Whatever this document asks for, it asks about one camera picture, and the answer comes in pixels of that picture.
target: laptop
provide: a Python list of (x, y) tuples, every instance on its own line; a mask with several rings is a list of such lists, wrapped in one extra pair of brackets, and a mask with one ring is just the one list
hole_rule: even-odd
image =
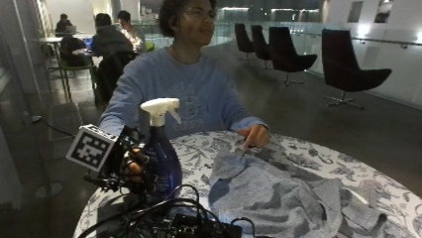
[(88, 49), (88, 52), (90, 53), (92, 52), (92, 48), (90, 48), (92, 38), (84, 38), (82, 42), (84, 42), (85, 48)]
[(66, 26), (68, 33), (76, 33), (76, 26)]

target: hand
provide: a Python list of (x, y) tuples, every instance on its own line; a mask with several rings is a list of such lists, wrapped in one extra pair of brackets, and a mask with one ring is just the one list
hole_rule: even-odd
[(237, 134), (245, 137), (242, 149), (246, 150), (249, 146), (264, 148), (270, 141), (269, 131), (262, 125), (253, 125), (246, 129), (240, 129)]
[[(141, 150), (140, 149), (133, 149), (130, 152), (129, 152), (129, 157), (136, 161), (136, 157), (137, 157), (137, 154), (141, 153)], [(142, 181), (142, 178), (141, 178), (141, 173), (144, 171), (144, 167), (141, 167), (138, 164), (136, 164), (134, 162), (132, 162), (128, 166), (128, 175), (130, 176), (130, 180), (134, 181), (134, 182), (141, 182)]]

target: man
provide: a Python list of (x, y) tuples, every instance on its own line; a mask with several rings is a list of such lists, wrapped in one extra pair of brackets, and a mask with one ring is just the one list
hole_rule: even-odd
[(56, 37), (64, 37), (65, 35), (60, 34), (66, 31), (66, 26), (72, 26), (70, 21), (68, 19), (68, 15), (61, 13), (61, 19), (56, 24)]
[(106, 13), (94, 16), (96, 34), (92, 37), (90, 49), (97, 57), (108, 58), (116, 52), (133, 52), (129, 40), (110, 24)]
[(145, 35), (137, 27), (130, 23), (130, 13), (128, 11), (120, 11), (117, 19), (121, 25), (121, 33), (128, 38), (133, 45), (133, 49), (138, 54), (146, 52), (145, 48)]

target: person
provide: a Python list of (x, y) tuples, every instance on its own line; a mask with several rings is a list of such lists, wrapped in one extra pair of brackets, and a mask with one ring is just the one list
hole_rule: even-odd
[[(124, 68), (98, 127), (118, 135), (124, 125), (140, 128), (149, 120), (138, 105), (160, 97), (180, 98), (182, 124), (166, 113), (169, 139), (202, 131), (232, 130), (245, 137), (242, 149), (268, 145), (270, 134), (261, 119), (249, 116), (228, 72), (201, 48), (212, 41), (214, 0), (164, 0), (158, 24), (173, 44), (142, 55)], [(132, 163), (129, 170), (142, 169)]]
[(97, 57), (106, 58), (116, 52), (133, 52), (129, 40), (110, 25), (110, 17), (106, 13), (96, 14), (94, 28), (90, 49)]
[(72, 24), (68, 19), (68, 15), (65, 13), (61, 13), (61, 19), (56, 23), (56, 37), (64, 36), (61, 33), (66, 31), (66, 26), (72, 26)]
[(121, 10), (117, 14), (117, 19), (121, 26), (121, 33), (129, 39), (137, 54), (145, 53), (145, 35), (142, 30), (132, 25), (130, 13)]

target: blue spray bottle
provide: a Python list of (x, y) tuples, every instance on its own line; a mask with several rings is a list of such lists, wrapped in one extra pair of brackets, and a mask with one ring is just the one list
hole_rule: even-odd
[(176, 113), (180, 107), (180, 99), (157, 98), (141, 104), (141, 108), (150, 114), (149, 138), (144, 146), (144, 151), (154, 157), (157, 164), (152, 171), (156, 176), (154, 189), (148, 194), (148, 203), (161, 202), (174, 188), (182, 184), (182, 167), (174, 148), (165, 133), (165, 114), (169, 112), (178, 123), (181, 117)]

